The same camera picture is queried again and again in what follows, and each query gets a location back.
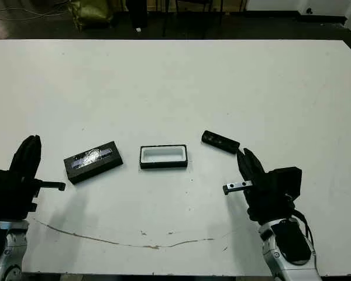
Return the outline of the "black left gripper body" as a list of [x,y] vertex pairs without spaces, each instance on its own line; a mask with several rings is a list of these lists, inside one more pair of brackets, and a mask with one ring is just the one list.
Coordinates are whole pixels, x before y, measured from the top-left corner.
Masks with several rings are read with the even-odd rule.
[[24,220],[35,212],[33,199],[41,188],[65,190],[66,184],[25,177],[17,172],[0,170],[0,221]]

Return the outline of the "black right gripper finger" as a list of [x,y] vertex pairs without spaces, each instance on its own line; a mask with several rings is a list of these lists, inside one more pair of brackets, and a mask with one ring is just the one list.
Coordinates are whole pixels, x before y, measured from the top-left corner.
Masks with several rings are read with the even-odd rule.
[[248,187],[251,187],[253,185],[251,177],[252,177],[252,159],[250,155],[244,154],[242,151],[237,152],[237,162],[238,162],[238,168],[241,173],[241,176],[244,179],[244,182],[246,182],[246,185]]
[[260,160],[255,156],[255,154],[248,148],[243,149],[244,154],[250,155],[252,159],[252,183],[256,187],[263,187],[265,183],[266,172],[260,162]]

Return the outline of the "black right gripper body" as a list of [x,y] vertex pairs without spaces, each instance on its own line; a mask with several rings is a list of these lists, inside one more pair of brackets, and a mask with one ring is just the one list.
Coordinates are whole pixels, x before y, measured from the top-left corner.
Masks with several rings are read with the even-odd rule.
[[245,195],[249,218],[260,225],[288,218],[294,209],[294,175],[291,172],[266,173],[263,187],[248,187],[244,181],[223,185],[224,195],[237,191]]

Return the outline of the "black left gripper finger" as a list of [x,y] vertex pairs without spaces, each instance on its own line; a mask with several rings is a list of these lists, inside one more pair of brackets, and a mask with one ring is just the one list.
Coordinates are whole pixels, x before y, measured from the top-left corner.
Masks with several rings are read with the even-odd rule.
[[32,176],[36,175],[42,154],[42,143],[39,135],[35,135],[32,145]]
[[28,162],[28,153],[31,145],[33,136],[28,136],[19,146],[15,152],[11,165],[10,171],[18,173],[29,173],[30,171],[30,162]]

